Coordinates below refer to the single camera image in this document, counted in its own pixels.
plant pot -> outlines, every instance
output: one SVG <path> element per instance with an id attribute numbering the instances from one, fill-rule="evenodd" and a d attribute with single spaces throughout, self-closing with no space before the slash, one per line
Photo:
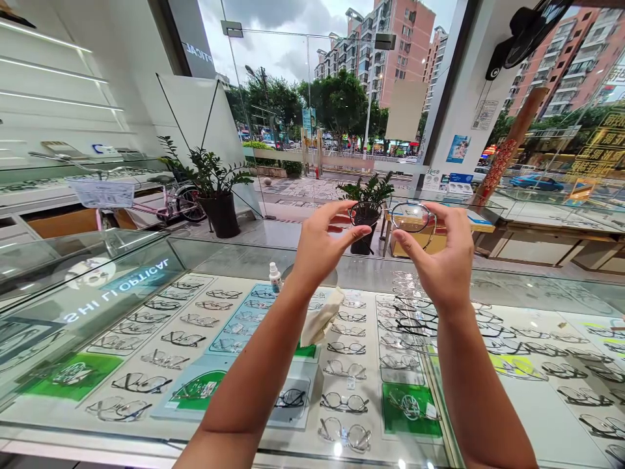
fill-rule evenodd
<path id="1" fill-rule="evenodd" d="M 204 209 L 218 238 L 232 238 L 239 233 L 239 224 L 234 211 L 234 196 L 232 193 L 215 199 L 201 199 L 197 201 Z"/>

car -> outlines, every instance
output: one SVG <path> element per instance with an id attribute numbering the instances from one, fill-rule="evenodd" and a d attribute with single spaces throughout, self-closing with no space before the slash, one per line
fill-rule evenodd
<path id="1" fill-rule="evenodd" d="M 521 188 L 536 188 L 538 190 L 559 192 L 564 189 L 564 186 L 547 176 L 541 175 L 529 175 L 518 176 L 510 179 L 511 185 Z"/>

sign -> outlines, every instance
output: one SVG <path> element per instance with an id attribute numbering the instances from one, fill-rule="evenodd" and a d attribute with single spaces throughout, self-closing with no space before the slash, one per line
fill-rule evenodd
<path id="1" fill-rule="evenodd" d="M 487 131 L 493 121 L 497 105 L 499 105 L 499 101 L 480 101 L 475 117 L 473 117 L 471 129 Z"/>
<path id="2" fill-rule="evenodd" d="M 454 135 L 454 141 L 451 143 L 451 148 L 447 155 L 447 163 L 462 164 L 465 156 L 467 156 L 470 142 L 471 138 L 467 135 Z"/>

bicycle wheel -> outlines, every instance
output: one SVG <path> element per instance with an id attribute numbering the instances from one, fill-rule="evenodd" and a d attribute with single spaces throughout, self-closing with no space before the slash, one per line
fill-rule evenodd
<path id="1" fill-rule="evenodd" d="M 195 186 L 184 186 L 180 188 L 176 194 L 176 210 L 180 212 L 180 216 L 187 221 L 202 221 L 206 218 L 204 210 L 196 201 L 197 189 Z"/>

apartment building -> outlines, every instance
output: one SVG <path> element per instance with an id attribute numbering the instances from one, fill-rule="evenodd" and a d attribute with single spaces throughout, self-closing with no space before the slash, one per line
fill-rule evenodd
<path id="1" fill-rule="evenodd" d="M 335 76 L 344 68 L 358 77 L 380 107 L 389 107 L 396 79 L 423 80 L 436 15 L 416 0 L 374 0 L 369 14 L 349 8 L 345 15 L 347 37 L 331 35 L 329 51 L 317 51 L 314 76 Z M 376 33 L 395 34 L 395 50 L 374 50 Z"/>
<path id="2" fill-rule="evenodd" d="M 537 112 L 540 118 L 579 109 L 592 99 L 623 44 L 623 10 L 580 8 L 576 15 L 561 20 L 522 62 L 505 102 L 511 105 L 509 115 L 518 114 L 534 87 L 549 89 Z"/>
<path id="3" fill-rule="evenodd" d="M 423 81 L 429 83 L 428 92 L 425 96 L 425 103 L 423 104 L 423 111 L 430 111 L 430 104 L 432 103 L 432 96 L 434 95 L 434 87 L 438 82 L 438 76 L 441 73 L 441 62 L 443 61 L 443 55 L 445 54 L 445 48 L 447 47 L 447 38 L 449 35 L 440 26 L 434 28 L 434 39 L 430 43 L 428 50 L 428 57 L 425 60 L 425 70 L 423 74 Z"/>

